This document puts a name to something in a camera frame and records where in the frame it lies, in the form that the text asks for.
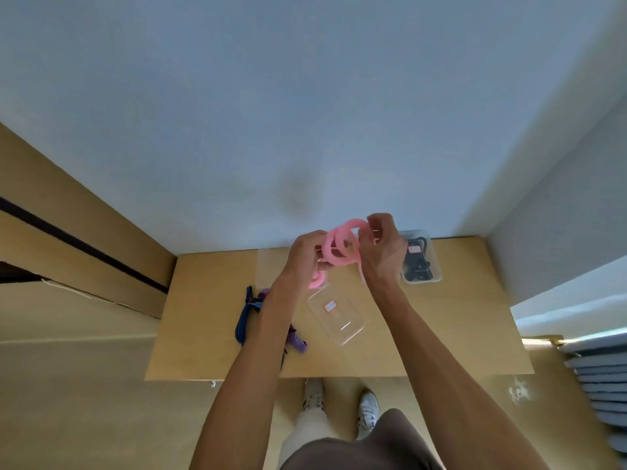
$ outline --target pink coiled tube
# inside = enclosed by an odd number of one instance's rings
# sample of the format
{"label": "pink coiled tube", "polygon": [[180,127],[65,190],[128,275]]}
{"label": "pink coiled tube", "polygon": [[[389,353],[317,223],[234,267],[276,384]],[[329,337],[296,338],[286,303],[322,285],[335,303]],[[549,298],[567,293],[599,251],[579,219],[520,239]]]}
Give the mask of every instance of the pink coiled tube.
{"label": "pink coiled tube", "polygon": [[[325,237],[324,244],[322,245],[322,257],[334,266],[347,266],[357,262],[359,269],[361,270],[361,257],[359,255],[359,240],[353,234],[352,229],[370,227],[363,219],[351,219],[345,222],[341,226],[330,230]],[[344,241],[353,246],[353,250],[344,245]],[[341,254],[336,256],[333,254],[332,245],[335,243],[335,248]],[[309,284],[309,288],[320,287],[325,280],[326,274],[324,271],[316,271],[313,273],[313,280]]]}

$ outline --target shoe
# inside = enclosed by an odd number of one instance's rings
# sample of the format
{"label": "shoe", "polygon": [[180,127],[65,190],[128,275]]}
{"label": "shoe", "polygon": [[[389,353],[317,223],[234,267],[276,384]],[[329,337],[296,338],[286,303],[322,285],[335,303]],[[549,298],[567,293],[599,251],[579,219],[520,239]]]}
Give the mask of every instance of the shoe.
{"label": "shoe", "polygon": [[319,408],[324,411],[324,386],[322,378],[307,378],[303,394],[303,411]]}
{"label": "shoe", "polygon": [[379,402],[370,389],[364,389],[359,397],[359,408],[357,409],[357,431],[363,438],[369,434],[379,420]]}

